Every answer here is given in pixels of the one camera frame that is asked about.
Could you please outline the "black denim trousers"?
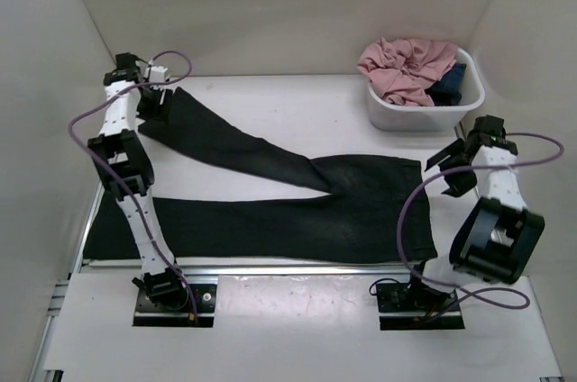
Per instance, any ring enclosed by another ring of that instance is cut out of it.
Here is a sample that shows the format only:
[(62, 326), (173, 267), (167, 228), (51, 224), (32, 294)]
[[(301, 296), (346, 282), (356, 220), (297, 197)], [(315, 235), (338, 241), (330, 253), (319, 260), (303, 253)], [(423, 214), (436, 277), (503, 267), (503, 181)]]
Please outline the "black denim trousers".
[(308, 199), (199, 201), (158, 197), (154, 208), (178, 257), (278, 257), (377, 264), (436, 256), (426, 195), (412, 159), (347, 154), (310, 159), (231, 125), (178, 89), (166, 122), (139, 127), (207, 165), (317, 191)]

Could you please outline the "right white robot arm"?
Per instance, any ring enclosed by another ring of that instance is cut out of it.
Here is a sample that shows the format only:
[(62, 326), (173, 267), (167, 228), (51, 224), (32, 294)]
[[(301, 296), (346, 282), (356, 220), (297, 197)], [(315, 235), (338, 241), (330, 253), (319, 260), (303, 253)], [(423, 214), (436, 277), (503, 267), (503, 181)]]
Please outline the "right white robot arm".
[(466, 139), (458, 139), (431, 157), (427, 168), (444, 172), (462, 166), (477, 170), (444, 178), (444, 194), (460, 197), (477, 189), (479, 198), (456, 233), (449, 252), (421, 263), (422, 278), (408, 283), (405, 298), (418, 310), (429, 307), (438, 292), (477, 281), (512, 285), (521, 276), (545, 228), (545, 219), (527, 208), (513, 166), (517, 145), (506, 139), (504, 120), (475, 119)]

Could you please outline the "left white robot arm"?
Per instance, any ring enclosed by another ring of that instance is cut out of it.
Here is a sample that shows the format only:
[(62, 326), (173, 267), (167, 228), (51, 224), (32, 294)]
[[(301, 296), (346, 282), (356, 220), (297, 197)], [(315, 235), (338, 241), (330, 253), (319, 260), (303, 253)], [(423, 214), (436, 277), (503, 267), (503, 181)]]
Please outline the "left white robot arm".
[(136, 121), (168, 121), (173, 91), (158, 86), (169, 80), (168, 69), (144, 65), (136, 55), (115, 56), (115, 69), (104, 76), (107, 99), (119, 96), (105, 111), (99, 134), (87, 147), (99, 160), (97, 174), (123, 212), (142, 263), (133, 283), (148, 299), (170, 310), (186, 306), (189, 289), (176, 273), (176, 260), (165, 242), (155, 213), (151, 186), (154, 172), (137, 134)]

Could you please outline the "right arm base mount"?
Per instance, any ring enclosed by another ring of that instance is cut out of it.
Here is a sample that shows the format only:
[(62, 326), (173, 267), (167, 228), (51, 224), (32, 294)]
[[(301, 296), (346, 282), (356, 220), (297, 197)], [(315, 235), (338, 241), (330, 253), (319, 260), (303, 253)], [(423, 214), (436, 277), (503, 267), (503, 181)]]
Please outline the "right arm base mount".
[(392, 277), (374, 281), (368, 289), (377, 300), (380, 330), (455, 331), (465, 328), (455, 292), (439, 292), (419, 279), (401, 282)]

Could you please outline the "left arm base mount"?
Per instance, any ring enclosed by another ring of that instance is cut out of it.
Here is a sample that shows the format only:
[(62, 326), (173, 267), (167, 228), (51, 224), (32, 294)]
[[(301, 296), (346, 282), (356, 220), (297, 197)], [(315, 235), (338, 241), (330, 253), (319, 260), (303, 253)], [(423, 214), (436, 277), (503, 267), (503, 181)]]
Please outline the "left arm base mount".
[(212, 328), (218, 285), (182, 279), (170, 268), (158, 275), (134, 277), (138, 288), (134, 327)]

